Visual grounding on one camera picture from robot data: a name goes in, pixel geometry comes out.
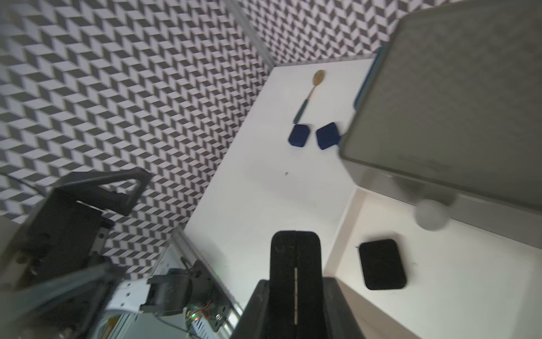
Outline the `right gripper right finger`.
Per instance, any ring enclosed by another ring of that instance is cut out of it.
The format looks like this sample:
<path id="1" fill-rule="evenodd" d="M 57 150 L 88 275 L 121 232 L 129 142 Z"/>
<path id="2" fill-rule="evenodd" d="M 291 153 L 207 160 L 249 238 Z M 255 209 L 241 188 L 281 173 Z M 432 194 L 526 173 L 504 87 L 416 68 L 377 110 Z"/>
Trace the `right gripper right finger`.
<path id="1" fill-rule="evenodd" d="M 327 337 L 365 339 L 335 278 L 323 278 L 323 296 Z"/>

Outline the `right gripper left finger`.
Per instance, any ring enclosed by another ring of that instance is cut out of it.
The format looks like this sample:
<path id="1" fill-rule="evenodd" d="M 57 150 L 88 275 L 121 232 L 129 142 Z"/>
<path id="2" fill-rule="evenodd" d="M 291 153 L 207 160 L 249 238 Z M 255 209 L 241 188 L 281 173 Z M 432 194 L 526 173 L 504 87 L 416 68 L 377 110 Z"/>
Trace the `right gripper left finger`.
<path id="1" fill-rule="evenodd" d="M 270 283 L 260 280 L 234 329 L 231 339 L 267 338 Z"/>

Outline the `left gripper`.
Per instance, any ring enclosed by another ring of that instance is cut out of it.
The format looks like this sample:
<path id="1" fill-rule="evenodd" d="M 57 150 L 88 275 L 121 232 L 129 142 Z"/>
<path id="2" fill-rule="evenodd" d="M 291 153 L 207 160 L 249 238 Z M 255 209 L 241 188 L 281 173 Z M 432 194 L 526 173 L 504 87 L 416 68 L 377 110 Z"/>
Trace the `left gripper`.
<path id="1" fill-rule="evenodd" d="M 114 222 L 102 210 L 129 216 L 151 179 L 142 168 L 59 179 L 1 250 L 1 287 L 27 288 L 109 261 L 102 250 Z M 105 187 L 129 180 L 138 183 L 129 193 Z"/>

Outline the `black brooch box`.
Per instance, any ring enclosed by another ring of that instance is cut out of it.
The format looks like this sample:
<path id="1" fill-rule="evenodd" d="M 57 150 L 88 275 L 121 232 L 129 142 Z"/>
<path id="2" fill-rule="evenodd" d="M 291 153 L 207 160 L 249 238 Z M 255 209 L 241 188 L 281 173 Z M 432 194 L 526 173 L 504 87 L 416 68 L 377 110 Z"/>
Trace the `black brooch box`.
<path id="1" fill-rule="evenodd" d="M 269 338 L 326 338 L 320 240 L 280 231 L 271 242 Z"/>
<path id="2" fill-rule="evenodd" d="M 369 290 L 400 290 L 407 285 L 407 275 L 395 240 L 361 243 L 359 258 Z"/>

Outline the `three-drawer storage cabinet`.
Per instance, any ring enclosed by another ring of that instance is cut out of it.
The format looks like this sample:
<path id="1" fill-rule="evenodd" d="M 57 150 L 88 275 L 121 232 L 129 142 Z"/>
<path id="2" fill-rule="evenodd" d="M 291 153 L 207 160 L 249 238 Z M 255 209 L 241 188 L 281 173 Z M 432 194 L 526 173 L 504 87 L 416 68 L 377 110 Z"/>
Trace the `three-drawer storage cabinet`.
<path id="1" fill-rule="evenodd" d="M 359 187 L 328 268 L 420 338 L 541 337 L 541 3 L 406 15 L 344 135 Z M 369 290 L 359 245 L 407 284 Z"/>

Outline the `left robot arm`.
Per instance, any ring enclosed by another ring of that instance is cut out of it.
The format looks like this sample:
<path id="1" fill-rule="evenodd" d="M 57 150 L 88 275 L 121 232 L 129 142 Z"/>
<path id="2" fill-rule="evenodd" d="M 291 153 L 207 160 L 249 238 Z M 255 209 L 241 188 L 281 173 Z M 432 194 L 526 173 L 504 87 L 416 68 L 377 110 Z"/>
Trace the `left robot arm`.
<path id="1" fill-rule="evenodd" d="M 1 238 L 1 337 L 89 338 L 109 310 L 183 312 L 194 293 L 189 271 L 129 281 L 103 254 L 114 227 L 105 211 L 130 214 L 151 178 L 140 168 L 72 172 Z"/>

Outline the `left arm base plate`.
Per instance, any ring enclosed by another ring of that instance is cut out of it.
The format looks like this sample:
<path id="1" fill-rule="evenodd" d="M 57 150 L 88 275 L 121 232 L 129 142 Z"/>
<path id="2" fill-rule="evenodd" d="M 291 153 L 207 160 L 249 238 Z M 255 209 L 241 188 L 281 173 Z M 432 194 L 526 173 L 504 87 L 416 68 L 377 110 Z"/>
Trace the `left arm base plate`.
<path id="1" fill-rule="evenodd" d="M 183 314 L 193 325 L 206 321 L 217 333 L 233 309 L 225 291 L 200 260 L 190 268 L 171 268 L 165 275 L 154 275 L 147 284 L 149 294 L 140 306 L 144 313 Z"/>

